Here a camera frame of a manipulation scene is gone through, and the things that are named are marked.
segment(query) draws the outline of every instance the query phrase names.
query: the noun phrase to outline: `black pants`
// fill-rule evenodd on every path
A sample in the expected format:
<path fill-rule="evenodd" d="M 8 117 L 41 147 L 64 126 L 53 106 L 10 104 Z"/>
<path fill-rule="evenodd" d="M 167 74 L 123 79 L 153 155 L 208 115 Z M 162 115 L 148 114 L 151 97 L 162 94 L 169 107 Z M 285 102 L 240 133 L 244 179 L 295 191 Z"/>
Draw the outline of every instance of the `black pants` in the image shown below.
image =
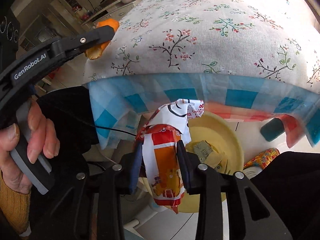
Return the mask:
<path fill-rule="evenodd" d="M 41 97 L 38 104 L 54 122 L 61 146 L 58 157 L 49 160 L 55 186 L 46 195 L 32 190 L 31 228 L 55 199 L 65 179 L 87 171 L 81 154 L 99 142 L 95 128 L 79 121 L 93 124 L 86 88 L 57 90 Z M 293 239 L 320 239 L 320 154 L 282 153 L 251 182 L 278 213 Z"/>

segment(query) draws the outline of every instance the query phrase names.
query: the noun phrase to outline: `crumpled packaging bag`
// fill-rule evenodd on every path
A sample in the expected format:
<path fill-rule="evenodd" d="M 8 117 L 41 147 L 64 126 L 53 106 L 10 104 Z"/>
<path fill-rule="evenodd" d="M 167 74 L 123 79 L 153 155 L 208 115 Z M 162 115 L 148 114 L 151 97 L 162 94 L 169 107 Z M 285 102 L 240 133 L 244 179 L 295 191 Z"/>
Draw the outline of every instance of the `crumpled packaging bag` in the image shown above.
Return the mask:
<path fill-rule="evenodd" d="M 204 112 L 202 100 L 178 99 L 161 106 L 138 132 L 137 140 L 143 140 L 142 156 L 153 198 L 158 205 L 180 204 L 185 188 L 176 156 L 176 144 L 191 141 L 188 119 Z"/>

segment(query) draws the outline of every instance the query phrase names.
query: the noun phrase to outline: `blue checkered cloth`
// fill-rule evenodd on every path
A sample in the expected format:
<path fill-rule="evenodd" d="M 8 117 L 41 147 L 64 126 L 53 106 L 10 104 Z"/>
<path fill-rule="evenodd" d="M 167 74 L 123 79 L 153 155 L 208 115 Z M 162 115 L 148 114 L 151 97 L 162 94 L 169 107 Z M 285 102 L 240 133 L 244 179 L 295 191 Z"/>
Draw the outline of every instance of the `blue checkered cloth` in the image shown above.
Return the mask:
<path fill-rule="evenodd" d="M 128 75 L 88 83 L 96 125 L 136 133 L 143 113 L 179 98 L 274 114 L 289 114 L 305 128 L 313 146 L 320 140 L 320 95 L 284 82 L 214 73 Z M 97 128 L 102 148 L 134 136 Z"/>

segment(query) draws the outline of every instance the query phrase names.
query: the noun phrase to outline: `yellow knit sleeve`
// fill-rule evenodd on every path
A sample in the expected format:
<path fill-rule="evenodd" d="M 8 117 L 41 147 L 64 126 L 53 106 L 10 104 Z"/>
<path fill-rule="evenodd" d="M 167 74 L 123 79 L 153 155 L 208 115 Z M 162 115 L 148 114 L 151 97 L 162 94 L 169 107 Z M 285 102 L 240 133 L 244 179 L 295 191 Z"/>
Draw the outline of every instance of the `yellow knit sleeve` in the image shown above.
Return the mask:
<path fill-rule="evenodd" d="M 29 205 L 30 193 L 21 194 L 7 187 L 0 170 L 0 209 L 19 235 L 27 230 Z"/>

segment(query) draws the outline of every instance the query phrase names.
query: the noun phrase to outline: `metal screw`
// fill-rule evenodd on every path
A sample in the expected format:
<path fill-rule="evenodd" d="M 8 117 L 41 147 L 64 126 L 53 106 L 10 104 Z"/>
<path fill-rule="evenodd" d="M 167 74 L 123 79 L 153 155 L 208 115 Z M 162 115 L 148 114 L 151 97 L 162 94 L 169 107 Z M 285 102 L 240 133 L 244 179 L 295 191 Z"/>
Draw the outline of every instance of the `metal screw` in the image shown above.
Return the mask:
<path fill-rule="evenodd" d="M 115 164 L 112 166 L 112 169 L 114 171 L 120 171 L 122 169 L 122 166 L 121 166 L 121 164 Z"/>
<path fill-rule="evenodd" d="M 80 173 L 77 174 L 76 177 L 77 177 L 77 179 L 84 179 L 85 178 L 85 173 L 80 172 Z"/>
<path fill-rule="evenodd" d="M 208 166 L 204 163 L 200 163 L 198 165 L 198 169 L 201 170 L 201 171 L 205 171 L 206 169 L 208 168 Z"/>
<path fill-rule="evenodd" d="M 243 179 L 243 178 L 244 178 L 244 174 L 243 174 L 242 172 L 240 172 L 240 171 L 237 171 L 237 172 L 236 172 L 236 177 L 237 177 L 238 179 Z"/>

